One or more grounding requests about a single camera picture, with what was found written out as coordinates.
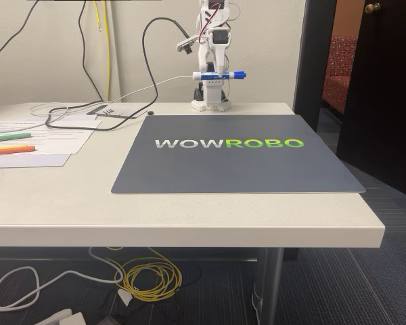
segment white desk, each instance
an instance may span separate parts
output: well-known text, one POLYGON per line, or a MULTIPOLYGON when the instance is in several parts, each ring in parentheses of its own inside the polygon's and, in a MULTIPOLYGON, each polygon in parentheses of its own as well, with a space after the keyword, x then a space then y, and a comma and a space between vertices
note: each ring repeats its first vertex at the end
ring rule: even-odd
MULTIPOLYGON (((0 107, 0 119, 31 106, 0 107)), ((151 110, 201 114, 186 103, 151 110)), ((293 113, 236 104, 223 114, 293 113)), ((142 120, 93 133, 64 167, 0 169, 0 246, 380 246, 384 226, 358 194, 111 194, 142 120)))

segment white wall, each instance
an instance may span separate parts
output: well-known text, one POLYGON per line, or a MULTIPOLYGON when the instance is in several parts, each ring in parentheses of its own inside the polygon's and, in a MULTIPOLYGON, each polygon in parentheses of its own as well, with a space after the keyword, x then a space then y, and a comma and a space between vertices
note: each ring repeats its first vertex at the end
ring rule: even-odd
MULTIPOLYGON (((234 102, 286 102, 292 107, 302 34, 305 0, 235 0, 242 15, 232 27, 232 45, 227 50, 231 69, 245 70, 244 81, 231 82, 234 102)), ((238 12, 231 6, 231 17, 238 12)), ((141 34, 155 17, 175 19, 194 35, 200 11, 198 0, 115 1, 120 86, 123 94, 150 85, 141 34)), ((198 44, 193 54, 175 51, 183 40, 177 27, 165 21, 151 25, 146 36, 149 63, 157 81, 198 70, 198 44)), ((161 102, 188 102, 196 82, 179 79, 160 86, 161 102)), ((134 102, 147 102, 153 91, 136 94, 134 102)))
MULTIPOLYGON (((0 47, 21 27, 33 1, 0 0, 0 47)), ((97 99, 81 66, 83 45, 78 16, 83 1, 40 1, 24 30, 0 53, 0 104, 88 102, 97 99)), ((82 20, 86 67, 106 96, 106 42, 92 1, 82 20)), ((112 95, 118 96, 117 76, 112 95)))
MULTIPOLYGON (((176 19, 196 33, 198 0, 112 1, 118 68, 114 66, 112 98, 150 85, 141 50, 141 35, 155 17, 176 19)), ((234 102, 287 102, 292 107, 305 0, 235 0, 241 7, 232 22, 228 50, 231 69, 247 72, 231 82, 234 102)), ((26 28, 0 53, 0 103, 87 102, 96 94, 81 68, 82 45, 77 20, 82 1, 40 1, 26 28)), ((19 29, 32 1, 0 0, 0 46, 19 29)), ((231 8, 233 18, 237 10, 231 8)), ((104 34, 97 30, 91 1, 82 20, 87 41, 86 65, 102 95, 106 88, 104 34)), ((198 45, 187 56, 175 51, 183 35, 170 22, 155 22, 146 37, 148 58, 157 81, 190 75, 198 69, 198 45)), ((161 102, 188 102, 196 83, 178 80, 160 86, 161 102)), ((153 91, 130 101, 146 102, 153 91)))

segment green marker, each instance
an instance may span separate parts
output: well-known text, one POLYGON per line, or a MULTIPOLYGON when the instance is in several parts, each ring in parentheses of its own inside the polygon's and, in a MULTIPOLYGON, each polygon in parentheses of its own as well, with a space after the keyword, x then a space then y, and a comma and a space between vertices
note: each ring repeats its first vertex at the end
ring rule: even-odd
POLYGON ((32 137, 29 132, 26 133, 13 133, 13 134, 3 134, 0 135, 0 141, 6 140, 16 140, 16 139, 25 139, 27 137, 32 137))

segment yellow cable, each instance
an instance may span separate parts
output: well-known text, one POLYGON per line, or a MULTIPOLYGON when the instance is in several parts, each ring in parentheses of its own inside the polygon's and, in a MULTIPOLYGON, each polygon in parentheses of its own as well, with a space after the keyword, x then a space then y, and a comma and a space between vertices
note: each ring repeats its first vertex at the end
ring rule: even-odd
POLYGON ((93 0, 93 7, 95 8, 97 27, 99 28, 99 31, 102 31, 101 30, 101 22, 99 21, 99 13, 97 12, 96 0, 93 0))
POLYGON ((106 0, 102 0, 102 12, 104 14, 104 30, 106 31, 106 47, 107 47, 107 90, 106 98, 110 98, 110 38, 108 37, 108 25, 107 25, 107 9, 106 0))
POLYGON ((162 256, 154 249, 150 247, 148 248, 159 257, 142 257, 128 261, 123 265, 111 259, 109 260, 117 265, 124 274, 123 281, 117 285, 123 290, 131 293, 135 298, 145 302, 161 301, 170 298, 182 285, 182 274, 173 262, 162 256), (147 260, 150 260, 150 262, 133 266, 127 272, 125 271, 125 267, 128 264, 147 260), (134 286, 134 281, 139 273, 144 269, 153 271, 157 276, 160 277, 160 281, 154 288, 139 290, 134 286))

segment red upholstered chair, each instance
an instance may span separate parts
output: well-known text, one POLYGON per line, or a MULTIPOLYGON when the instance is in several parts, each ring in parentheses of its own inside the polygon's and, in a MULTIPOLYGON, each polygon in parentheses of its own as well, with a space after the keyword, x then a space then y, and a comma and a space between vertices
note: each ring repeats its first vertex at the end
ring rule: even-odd
POLYGON ((340 113, 344 112, 346 104, 356 48, 356 36, 332 37, 323 87, 323 100, 340 113))

